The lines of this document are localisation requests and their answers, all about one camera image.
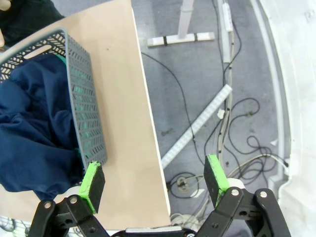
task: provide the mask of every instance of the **white metal stand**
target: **white metal stand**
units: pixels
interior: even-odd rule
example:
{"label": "white metal stand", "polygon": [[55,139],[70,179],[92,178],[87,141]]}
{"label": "white metal stand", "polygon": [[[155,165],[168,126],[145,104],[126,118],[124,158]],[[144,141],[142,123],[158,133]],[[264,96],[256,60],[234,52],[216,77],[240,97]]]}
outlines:
{"label": "white metal stand", "polygon": [[193,3],[194,3],[194,0],[183,0],[182,2],[178,35],[163,36],[163,37],[148,39],[147,40],[148,47],[168,45],[172,43],[214,40],[215,35],[213,32],[188,34],[190,19],[193,12]]}

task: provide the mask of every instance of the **person's hand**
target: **person's hand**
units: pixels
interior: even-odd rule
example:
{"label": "person's hand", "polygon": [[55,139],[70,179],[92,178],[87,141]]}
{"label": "person's hand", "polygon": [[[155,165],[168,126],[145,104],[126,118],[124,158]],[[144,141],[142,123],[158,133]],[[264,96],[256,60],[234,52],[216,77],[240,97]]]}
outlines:
{"label": "person's hand", "polygon": [[[0,10],[7,11],[11,7],[11,0],[0,0]],[[4,46],[4,38],[0,29],[0,47]]]}

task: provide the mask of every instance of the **gray plastic basket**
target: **gray plastic basket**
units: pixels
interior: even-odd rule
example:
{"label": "gray plastic basket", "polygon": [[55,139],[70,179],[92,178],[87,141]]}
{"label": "gray plastic basket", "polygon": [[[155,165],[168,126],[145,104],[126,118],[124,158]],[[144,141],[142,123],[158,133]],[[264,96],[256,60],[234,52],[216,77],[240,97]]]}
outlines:
{"label": "gray plastic basket", "polygon": [[0,60],[0,83],[27,58],[39,54],[57,54],[66,58],[68,87],[83,167],[98,161],[104,164],[107,153],[93,83],[90,55],[64,28],[58,28],[31,42],[19,52]]}

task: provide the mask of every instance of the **table top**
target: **table top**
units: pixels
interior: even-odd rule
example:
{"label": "table top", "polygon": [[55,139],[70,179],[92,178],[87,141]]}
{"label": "table top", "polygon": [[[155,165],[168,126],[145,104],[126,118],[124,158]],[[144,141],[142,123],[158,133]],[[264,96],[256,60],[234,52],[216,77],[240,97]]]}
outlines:
{"label": "table top", "polygon": [[[130,0],[113,0],[36,32],[1,57],[57,27],[91,56],[108,161],[96,215],[106,229],[170,224],[169,203]],[[0,215],[32,221],[39,199],[0,185]],[[59,195],[59,202],[64,195]]]}

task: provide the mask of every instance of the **screw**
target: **screw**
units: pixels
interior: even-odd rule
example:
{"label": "screw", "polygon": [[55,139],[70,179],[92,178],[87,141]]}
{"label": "screw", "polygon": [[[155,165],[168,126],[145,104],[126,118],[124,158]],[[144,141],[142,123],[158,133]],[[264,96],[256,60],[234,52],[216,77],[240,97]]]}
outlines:
{"label": "screw", "polygon": [[77,202],[77,197],[72,197],[71,199],[70,199],[70,203],[71,204],[75,204]]}
{"label": "screw", "polygon": [[239,191],[237,189],[233,189],[232,190],[232,195],[233,196],[238,196],[239,195]]}
{"label": "screw", "polygon": [[49,209],[49,208],[51,207],[50,202],[45,203],[44,207],[45,207],[46,209]]}
{"label": "screw", "polygon": [[264,191],[260,192],[260,197],[262,198],[266,198],[268,196],[268,194]]}

